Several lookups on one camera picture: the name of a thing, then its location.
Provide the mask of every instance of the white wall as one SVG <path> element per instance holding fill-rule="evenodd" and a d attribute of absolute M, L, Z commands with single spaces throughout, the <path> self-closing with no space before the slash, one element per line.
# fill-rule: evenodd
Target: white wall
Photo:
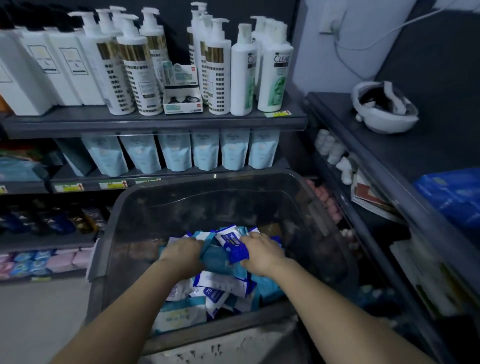
<path fill-rule="evenodd" d="M 302 0 L 292 45 L 292 62 L 287 90 L 294 98 L 310 91 L 350 92 L 361 80 L 336 57 L 333 36 L 318 32 L 326 0 Z M 347 0 L 348 8 L 340 29 L 340 45 L 362 48 L 387 31 L 404 23 L 415 0 Z M 357 73 L 374 76 L 385 60 L 399 31 L 368 50 L 339 49 L 340 56 Z"/>

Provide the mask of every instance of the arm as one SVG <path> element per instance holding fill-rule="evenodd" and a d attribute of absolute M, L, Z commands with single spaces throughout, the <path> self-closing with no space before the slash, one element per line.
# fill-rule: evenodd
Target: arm
<path fill-rule="evenodd" d="M 52 359 L 50 364 L 136 363 L 171 289 L 202 271 L 203 241 L 182 239 L 164 249 L 160 259 Z"/>
<path fill-rule="evenodd" d="M 242 241 L 250 255 L 242 265 L 280 286 L 327 364 L 434 363 L 386 325 L 286 258 L 265 234 L 251 233 Z"/>

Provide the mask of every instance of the hand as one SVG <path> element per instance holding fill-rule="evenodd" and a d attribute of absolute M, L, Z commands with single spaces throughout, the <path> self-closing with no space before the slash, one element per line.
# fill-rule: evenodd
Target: hand
<path fill-rule="evenodd" d="M 169 264 L 177 281 L 189 279 L 200 273 L 204 265 L 200 261 L 203 240 L 180 239 L 168 245 L 160 255 L 159 262 Z"/>
<path fill-rule="evenodd" d="M 251 232 L 250 236 L 242 236 L 240 240 L 247 246 L 250 256 L 240 264 L 257 276 L 272 278 L 275 268 L 287 261 L 277 242 L 263 233 Z"/>

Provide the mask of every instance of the plastic bin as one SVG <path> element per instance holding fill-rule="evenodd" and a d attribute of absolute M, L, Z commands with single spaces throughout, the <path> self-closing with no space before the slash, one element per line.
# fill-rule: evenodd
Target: plastic bin
<path fill-rule="evenodd" d="M 148 268 L 169 236 L 221 226 L 258 226 L 281 235 L 285 253 L 345 296 L 358 288 L 358 267 L 321 201 L 298 174 L 255 170 L 140 184 L 117 199 L 93 257 L 90 322 Z M 288 300 L 257 312 L 164 333 L 144 354 L 206 340 L 291 316 Z"/>

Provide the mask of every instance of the forearm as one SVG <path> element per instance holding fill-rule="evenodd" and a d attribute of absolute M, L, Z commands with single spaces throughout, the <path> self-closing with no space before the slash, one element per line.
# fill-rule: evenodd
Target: forearm
<path fill-rule="evenodd" d="M 327 364 L 433 363 L 295 261 L 286 260 L 272 278 L 294 305 Z"/>
<path fill-rule="evenodd" d="M 177 283 L 168 261 L 157 261 L 51 361 L 136 363 L 158 311 Z"/>

